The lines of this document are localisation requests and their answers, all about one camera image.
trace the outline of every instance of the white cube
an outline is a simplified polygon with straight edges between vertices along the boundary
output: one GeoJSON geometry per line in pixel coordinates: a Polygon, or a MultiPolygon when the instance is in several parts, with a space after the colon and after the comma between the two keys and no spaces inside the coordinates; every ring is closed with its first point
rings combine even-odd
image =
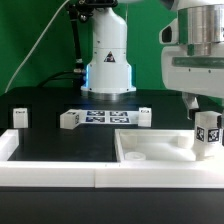
{"type": "Polygon", "coordinates": [[[220,149],[222,132],[217,127],[217,118],[220,115],[213,111],[196,113],[194,151],[197,160],[214,157],[220,149]]]}
{"type": "Polygon", "coordinates": [[[14,128],[28,128],[27,108],[13,109],[13,127],[14,128]]]}
{"type": "Polygon", "coordinates": [[[140,107],[138,114],[138,126],[151,127],[152,124],[152,109],[147,107],[140,107]]]}
{"type": "Polygon", "coordinates": [[[60,128],[74,129],[80,124],[81,110],[68,110],[60,116],[60,128]]]}

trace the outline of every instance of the green backdrop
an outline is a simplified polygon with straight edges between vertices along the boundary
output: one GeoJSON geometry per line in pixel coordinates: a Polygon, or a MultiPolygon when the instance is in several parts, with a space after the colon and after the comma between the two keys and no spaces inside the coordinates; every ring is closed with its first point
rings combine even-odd
{"type": "MultiPolygon", "coordinates": [[[[63,0],[0,1],[0,94],[63,0]]],[[[125,18],[126,4],[116,13],[125,18]]],[[[128,6],[128,61],[138,89],[164,89],[161,79],[159,31],[175,16],[159,3],[144,0],[128,6]]],[[[91,22],[79,24],[84,62],[92,57],[91,22]]],[[[35,86],[47,76],[75,65],[72,30],[62,10],[11,88],[35,86]]]]}

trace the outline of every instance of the warning label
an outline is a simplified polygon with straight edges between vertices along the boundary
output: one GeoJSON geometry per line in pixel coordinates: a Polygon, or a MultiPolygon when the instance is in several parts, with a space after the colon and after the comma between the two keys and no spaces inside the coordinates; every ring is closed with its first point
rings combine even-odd
{"type": "Polygon", "coordinates": [[[105,58],[104,62],[116,62],[111,51],[109,52],[109,54],[105,58]]]}

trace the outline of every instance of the black work surface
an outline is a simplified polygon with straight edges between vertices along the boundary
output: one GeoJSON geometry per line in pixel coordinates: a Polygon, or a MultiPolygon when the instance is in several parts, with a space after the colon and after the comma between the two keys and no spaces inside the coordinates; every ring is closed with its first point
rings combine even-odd
{"type": "MultiPolygon", "coordinates": [[[[207,97],[199,97],[202,110],[220,111],[207,97]]],[[[179,92],[138,91],[119,102],[81,97],[68,88],[16,88],[0,97],[0,127],[13,128],[13,108],[26,107],[29,128],[20,129],[20,146],[10,160],[116,162],[114,131],[137,125],[81,124],[74,130],[59,128],[60,114],[69,109],[138,111],[152,107],[153,129],[193,129],[179,92]]]]}
{"type": "MultiPolygon", "coordinates": [[[[199,103],[204,111],[221,112],[207,97],[199,97],[199,103]]],[[[12,127],[13,108],[28,107],[32,125],[20,130],[22,148],[12,159],[116,161],[114,129],[136,125],[80,125],[69,131],[59,129],[58,116],[71,108],[139,106],[152,106],[154,129],[193,128],[180,93],[138,91],[134,99],[111,104],[82,98],[71,89],[37,88],[16,88],[0,97],[0,128],[12,127]]],[[[2,224],[223,224],[223,209],[223,189],[0,187],[2,224]]]]}

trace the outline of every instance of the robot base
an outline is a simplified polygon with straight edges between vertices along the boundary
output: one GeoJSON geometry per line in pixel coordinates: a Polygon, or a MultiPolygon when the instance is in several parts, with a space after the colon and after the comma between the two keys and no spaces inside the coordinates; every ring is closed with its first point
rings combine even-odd
{"type": "Polygon", "coordinates": [[[120,101],[123,99],[135,97],[136,88],[133,88],[133,90],[129,90],[128,92],[124,93],[97,93],[82,89],[81,94],[84,97],[89,97],[96,100],[120,101]]]}

